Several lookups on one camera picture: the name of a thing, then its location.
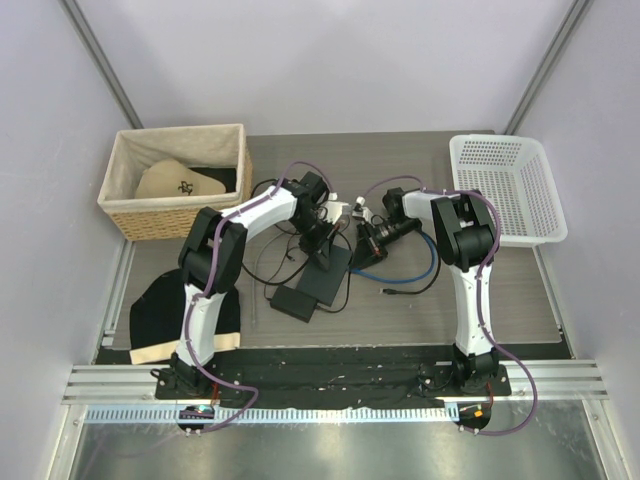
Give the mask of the black network switch box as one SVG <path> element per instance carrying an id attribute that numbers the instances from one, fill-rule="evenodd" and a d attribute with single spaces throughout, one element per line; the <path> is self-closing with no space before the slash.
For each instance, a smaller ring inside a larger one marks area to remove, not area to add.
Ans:
<path id="1" fill-rule="evenodd" d="M 310 260 L 295 287 L 327 307 L 333 304 L 352 257 L 350 250 L 336 245 L 328 252 L 328 267 L 324 269 L 317 259 Z"/>

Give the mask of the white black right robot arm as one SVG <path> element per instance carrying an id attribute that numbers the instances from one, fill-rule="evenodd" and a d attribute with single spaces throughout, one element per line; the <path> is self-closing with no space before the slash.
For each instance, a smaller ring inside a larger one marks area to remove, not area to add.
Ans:
<path id="1" fill-rule="evenodd" d="M 359 221 L 355 269 L 375 265 L 386 246 L 431 221 L 437 253 L 435 267 L 447 265 L 454 281 L 457 330 L 451 380 L 457 391 L 472 395 L 498 375 L 499 348 L 491 329 L 489 281 L 500 243 L 499 215 L 477 190 L 405 191 L 390 189 L 383 197 L 389 218 L 379 224 L 357 198 L 352 216 Z"/>

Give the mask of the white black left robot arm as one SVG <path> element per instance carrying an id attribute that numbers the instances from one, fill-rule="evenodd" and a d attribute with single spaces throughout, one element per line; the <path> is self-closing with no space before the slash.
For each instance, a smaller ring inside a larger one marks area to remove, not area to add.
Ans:
<path id="1" fill-rule="evenodd" d="M 314 172 L 300 180 L 280 177 L 263 193 L 222 211 L 201 209 L 183 244 L 178 264 L 185 310 L 181 337 L 170 357 L 167 384 L 193 399 L 205 397 L 213 375 L 205 368 L 215 354 L 222 305 L 234 289 L 249 240 L 280 222 L 299 233 L 299 248 L 322 270 L 329 269 L 329 242 L 342 205 L 329 181 Z"/>

